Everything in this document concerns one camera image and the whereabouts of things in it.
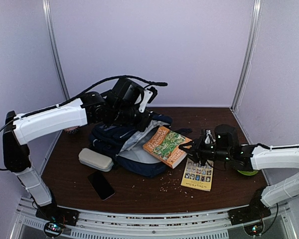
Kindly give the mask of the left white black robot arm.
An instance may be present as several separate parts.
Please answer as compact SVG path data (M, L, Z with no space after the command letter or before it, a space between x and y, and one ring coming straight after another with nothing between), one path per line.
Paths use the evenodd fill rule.
M30 161L27 144L44 135L97 122L111 125L134 125L144 131L151 120L146 110L157 95L152 83L142 87L134 76L117 76L111 90L103 93L85 89L73 98L26 114L6 115L3 127L3 161L33 197L39 211L51 221L62 216L51 190L45 185Z

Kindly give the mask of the orange green paperback book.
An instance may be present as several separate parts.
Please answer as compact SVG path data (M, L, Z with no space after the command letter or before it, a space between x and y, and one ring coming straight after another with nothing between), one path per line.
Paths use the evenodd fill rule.
M191 141L190 138L161 126L151 139L143 145L143 149L174 169L187 156L187 153L179 149L179 146Z

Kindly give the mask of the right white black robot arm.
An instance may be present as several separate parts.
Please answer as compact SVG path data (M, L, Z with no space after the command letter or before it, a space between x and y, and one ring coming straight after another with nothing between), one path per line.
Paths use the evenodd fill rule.
M181 144L187 157L201 164L223 161L237 171L253 172L267 168L299 169L299 144L267 146L261 143L240 144L237 131L220 124L214 133L203 129L200 138ZM258 189L248 206L230 210L232 221L257 220L271 214L270 207L299 195L299 172L271 186Z

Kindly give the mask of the yellow paperback booklet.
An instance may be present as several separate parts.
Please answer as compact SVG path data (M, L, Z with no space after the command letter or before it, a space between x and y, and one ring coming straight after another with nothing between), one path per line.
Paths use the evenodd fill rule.
M213 179L213 163L205 164L187 159L181 186L202 191L211 191Z

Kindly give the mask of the navy blue student backpack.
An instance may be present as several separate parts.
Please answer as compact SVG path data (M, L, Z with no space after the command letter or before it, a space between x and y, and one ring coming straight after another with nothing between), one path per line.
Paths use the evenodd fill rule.
M132 125L106 126L99 123L89 134L90 148L110 157L114 163L130 172L153 178L162 174L169 166L147 153L143 145L159 127L165 126L170 129L171 123L171 117L158 114L153 115L145 131L138 131ZM186 136L192 130L182 128L175 132Z

